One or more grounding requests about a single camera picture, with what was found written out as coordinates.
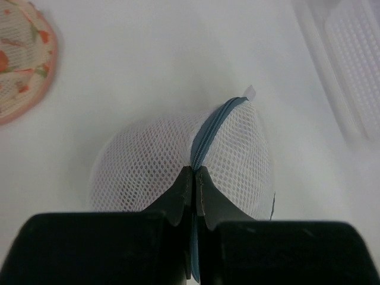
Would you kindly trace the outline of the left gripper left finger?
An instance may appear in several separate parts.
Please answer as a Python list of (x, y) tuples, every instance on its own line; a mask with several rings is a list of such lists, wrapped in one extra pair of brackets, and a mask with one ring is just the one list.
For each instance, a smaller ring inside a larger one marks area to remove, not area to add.
[(185, 284), (191, 278), (193, 173), (139, 212), (30, 217), (1, 268), (2, 284)]

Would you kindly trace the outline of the red bra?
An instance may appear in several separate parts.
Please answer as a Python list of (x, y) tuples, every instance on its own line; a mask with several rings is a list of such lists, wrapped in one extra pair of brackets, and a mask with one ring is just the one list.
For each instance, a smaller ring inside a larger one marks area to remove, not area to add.
[(186, 138), (175, 132), (122, 131), (112, 141), (112, 189), (118, 211), (147, 208), (189, 164)]

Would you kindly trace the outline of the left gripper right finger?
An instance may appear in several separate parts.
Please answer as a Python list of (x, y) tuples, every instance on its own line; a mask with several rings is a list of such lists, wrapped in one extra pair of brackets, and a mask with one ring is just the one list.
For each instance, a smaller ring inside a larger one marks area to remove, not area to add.
[(201, 284), (378, 284), (356, 229), (336, 221), (258, 221), (208, 170), (195, 174)]

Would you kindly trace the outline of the clear plastic dome insert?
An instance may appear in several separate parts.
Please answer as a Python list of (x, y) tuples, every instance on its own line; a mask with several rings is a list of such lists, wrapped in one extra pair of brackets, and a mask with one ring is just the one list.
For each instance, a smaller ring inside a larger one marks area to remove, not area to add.
[(89, 204), (116, 280), (221, 283), (222, 230), (273, 216), (273, 162), (255, 90), (199, 113), (134, 122), (97, 157)]

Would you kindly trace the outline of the pink floral mesh laundry bag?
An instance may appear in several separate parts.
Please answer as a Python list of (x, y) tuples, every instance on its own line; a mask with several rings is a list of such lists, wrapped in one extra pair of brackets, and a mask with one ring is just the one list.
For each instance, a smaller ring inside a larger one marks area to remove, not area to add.
[(56, 34), (29, 1), (1, 1), (1, 124), (29, 111), (55, 75)]

